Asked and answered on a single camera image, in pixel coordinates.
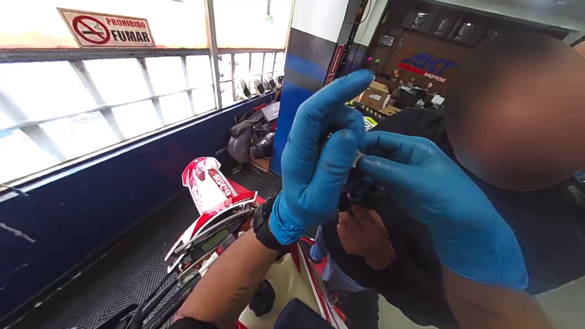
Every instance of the metal window grille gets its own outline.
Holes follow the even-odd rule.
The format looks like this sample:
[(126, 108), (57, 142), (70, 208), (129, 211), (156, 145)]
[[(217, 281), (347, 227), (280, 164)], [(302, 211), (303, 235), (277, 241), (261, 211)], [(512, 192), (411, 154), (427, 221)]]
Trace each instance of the metal window grille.
[[(125, 136), (120, 128), (118, 122), (116, 121), (116, 117), (114, 116), (112, 109), (116, 107), (121, 107), (123, 105), (129, 105), (133, 103), (138, 103), (142, 101), (150, 100), (154, 106), (156, 111), (156, 115), (158, 120), (160, 121), (160, 126), (165, 127), (169, 126), (170, 124), (174, 124), (174, 122), (166, 122), (163, 117), (163, 111), (160, 105), (160, 98), (168, 95), (186, 93), (188, 99), (190, 101), (191, 113), (192, 116), (185, 119), (193, 119), (194, 117), (198, 116), (198, 111), (196, 109), (196, 102), (194, 102), (194, 93), (193, 91), (200, 89), (200, 88), (209, 88), (212, 87), (214, 90), (214, 97), (215, 97), (215, 109), (211, 111), (217, 111), (219, 109), (225, 108), (222, 106), (221, 101), (221, 89), (220, 83), (231, 81), (232, 83), (232, 97), (234, 100), (234, 104), (238, 103), (241, 100), (236, 99), (236, 77), (235, 77), (235, 54), (238, 53), (248, 53), (249, 54), (249, 63), (248, 63), (248, 86), (252, 85), (252, 77), (250, 75), (250, 69), (252, 67), (252, 53), (263, 53), (263, 62), (262, 62), (262, 76), (272, 75), (274, 74), (274, 68), (276, 65), (276, 54), (279, 52), (283, 52), (284, 49), (217, 49), (217, 43), (215, 40), (215, 19), (213, 15), (213, 1), (212, 0), (205, 0), (206, 4), (206, 18), (207, 18), (207, 28), (208, 28), (208, 37), (209, 37), (209, 49), (160, 49), (160, 50), (6, 50), (3, 51), (2, 57), (0, 57), (0, 63), (23, 63), (23, 62), (36, 62), (36, 61), (68, 61), (74, 71), (77, 73), (78, 78), (81, 80), (82, 84), (87, 89), (89, 95), (95, 101), (95, 108), (89, 109), (87, 111), (77, 112), (73, 114), (67, 114), (62, 116), (54, 116), (51, 118), (45, 118), (40, 120), (33, 120), (30, 119), (26, 112), (20, 108), (20, 106), (15, 102), (11, 96), (0, 90), (0, 111), (2, 111), (8, 118), (14, 121), (12, 126), (4, 128), (4, 130), (14, 130), (20, 129), (24, 132), (34, 143), (36, 143), (43, 151), (48, 153), (50, 156), (55, 158), (58, 162), (63, 163), (69, 159), (64, 152), (61, 151), (59, 146), (49, 137), (49, 135), (43, 130), (41, 124), (46, 122), (56, 121), (59, 119), (64, 118), (71, 118), (79, 114), (83, 113), (91, 113), (91, 112), (100, 112), (101, 115), (106, 120), (109, 128), (113, 132), (113, 134), (117, 137), (119, 142), (123, 142), (128, 140), (129, 137)], [(231, 79), (223, 80), (219, 77), (219, 67), (218, 67), (218, 56), (227, 55), (227, 58), (231, 59)], [(273, 65), (271, 70), (265, 70), (264, 68), (264, 59), (266, 58), (267, 54), (271, 54), (273, 57)], [(189, 85), (189, 76), (188, 76), (188, 69), (187, 69), (187, 56), (191, 55), (208, 55), (210, 58), (210, 66), (212, 72), (212, 84), (210, 85), (198, 85), (197, 87), (190, 87)], [(153, 82), (152, 76), (149, 72), (148, 66), (146, 65), (146, 58), (149, 57), (161, 57), (161, 56), (175, 56), (181, 58), (181, 63), (183, 65), (183, 75), (185, 89), (176, 90), (170, 93), (165, 94), (158, 94), (156, 93)], [(142, 72), (142, 77), (146, 84), (146, 87), (149, 92), (149, 96), (146, 98), (126, 101), (126, 102), (118, 102), (115, 104), (109, 104), (104, 100), (104, 97), (100, 93), (99, 88), (94, 83), (94, 79), (92, 78), (90, 72), (86, 69), (84, 60), (92, 60), (92, 59), (124, 59), (124, 58), (133, 58), (136, 59), (140, 70)]]

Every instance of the blue pillar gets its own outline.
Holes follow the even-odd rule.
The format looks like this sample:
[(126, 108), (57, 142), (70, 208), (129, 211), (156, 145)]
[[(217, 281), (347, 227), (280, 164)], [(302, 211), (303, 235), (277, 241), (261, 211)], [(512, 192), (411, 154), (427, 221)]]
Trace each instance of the blue pillar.
[(335, 71), (339, 46), (345, 45), (360, 0), (296, 0), (292, 17), (278, 127), (270, 168), (281, 174), (280, 157), (297, 109), (323, 87)]

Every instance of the no smoking sign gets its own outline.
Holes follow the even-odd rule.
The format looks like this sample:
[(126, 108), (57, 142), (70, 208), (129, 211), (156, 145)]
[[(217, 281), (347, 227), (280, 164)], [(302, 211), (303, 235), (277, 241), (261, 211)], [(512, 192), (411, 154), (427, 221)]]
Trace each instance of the no smoking sign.
[(81, 48), (156, 47), (145, 18), (57, 9)]

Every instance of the bright window light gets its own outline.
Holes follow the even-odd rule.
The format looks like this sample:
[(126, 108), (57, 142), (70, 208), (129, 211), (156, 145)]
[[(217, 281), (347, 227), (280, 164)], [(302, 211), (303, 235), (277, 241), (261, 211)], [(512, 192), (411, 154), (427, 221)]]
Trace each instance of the bright window light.
[(193, 107), (196, 114), (216, 108), (214, 88), (205, 87), (193, 90)]
[(235, 78), (238, 80), (243, 78), (247, 81), (250, 69), (250, 54), (234, 54), (233, 57), (236, 62), (236, 68), (234, 69)]
[(189, 87), (203, 87), (213, 84), (211, 62), (208, 55), (187, 56)]
[(4, 112), (0, 111), (0, 129), (10, 127), (14, 124), (14, 121), (8, 118)]
[(101, 113), (83, 113), (40, 124), (65, 157), (72, 159), (118, 142)]
[(221, 89), (221, 104), (223, 107), (228, 107), (235, 103), (233, 99), (233, 90), (232, 90), (232, 82), (225, 82), (220, 83), (219, 87)]
[(284, 53), (276, 53), (274, 71), (284, 71)]
[(219, 55), (219, 81), (229, 81), (232, 79), (232, 55), (222, 54)]
[(159, 98), (164, 122), (169, 125), (193, 116), (189, 96), (186, 92), (180, 92)]
[(159, 48), (207, 48), (203, 0), (3, 1), (0, 48), (78, 48), (57, 7), (146, 18)]
[(6, 183), (59, 163), (18, 129), (0, 131), (0, 154), (2, 155), (0, 183)]
[(157, 95), (187, 88), (180, 57), (150, 57), (146, 59), (146, 66)]
[(274, 65), (274, 53), (264, 54), (264, 74), (272, 72), (272, 66)]
[(136, 59), (96, 59), (84, 61), (99, 93), (109, 105), (150, 96)]
[(0, 87), (31, 120), (75, 114), (97, 106), (66, 61), (0, 64)]
[(218, 48), (283, 49), (291, 5), (292, 0), (214, 0)]
[(262, 74), (262, 58), (263, 53), (252, 53), (252, 67), (250, 69), (251, 74)]
[(116, 122), (126, 138), (136, 137), (161, 127), (152, 101), (112, 108)]

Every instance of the blue wall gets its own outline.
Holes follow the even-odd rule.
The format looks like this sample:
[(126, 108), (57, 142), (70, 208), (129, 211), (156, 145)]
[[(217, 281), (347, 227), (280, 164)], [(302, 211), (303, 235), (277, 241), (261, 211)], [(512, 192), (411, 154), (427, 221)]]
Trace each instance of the blue wall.
[(302, 102), (323, 87), (336, 47), (337, 44), (334, 42), (294, 28), (290, 30), (278, 126), (274, 137), (274, 153), (270, 162), (270, 168), (278, 174), (282, 174), (280, 157), (297, 109)]
[(31, 182), (28, 187), (34, 189), (27, 197), (1, 202), (0, 222), (36, 242), (0, 230), (0, 318), (184, 189), (186, 165), (196, 157), (214, 156), (228, 144), (234, 116), (272, 96), (99, 155)]

